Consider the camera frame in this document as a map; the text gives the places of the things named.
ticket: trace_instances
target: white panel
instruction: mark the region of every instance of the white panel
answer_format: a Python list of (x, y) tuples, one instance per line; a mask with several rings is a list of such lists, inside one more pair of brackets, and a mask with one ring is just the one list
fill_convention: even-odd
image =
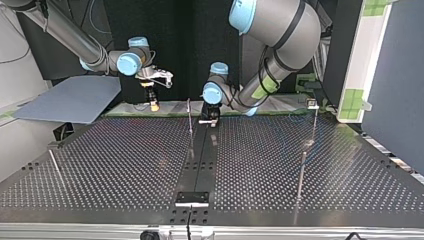
[(41, 156), (59, 123), (15, 120), (0, 127), (0, 182)]
[[(15, 14), (10, 10), (4, 12), (21, 30)], [(3, 11), (0, 11), (0, 33), (0, 62), (25, 54), (28, 44), (10, 26)], [(0, 64), (0, 108), (37, 96), (47, 89), (31, 53), (22, 60)]]

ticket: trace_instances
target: metal rod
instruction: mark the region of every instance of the metal rod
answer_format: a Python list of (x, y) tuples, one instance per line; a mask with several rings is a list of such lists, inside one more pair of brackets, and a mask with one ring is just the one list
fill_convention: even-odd
[(53, 150), (49, 149), (49, 154), (50, 154), (50, 158), (53, 161), (54, 168), (56, 169), (56, 171), (60, 172), (59, 165), (57, 165), (56, 158), (54, 156)]
[(28, 16), (41, 28), (86, 63), (96, 63), (102, 55), (101, 46), (92, 37), (76, 26), (56, 5), (54, 1), (47, 1), (49, 17), (46, 22), (43, 13), (37, 8), (25, 11)]
[(191, 104), (190, 104), (190, 98), (187, 99), (187, 112), (188, 112), (188, 122), (190, 125), (190, 135), (193, 136), (193, 123), (191, 121)]
[(302, 153), (300, 176), (299, 176), (299, 186), (297, 188), (297, 200), (299, 201), (302, 198), (302, 186), (303, 186), (303, 175), (305, 172), (305, 161), (306, 161), (306, 152)]

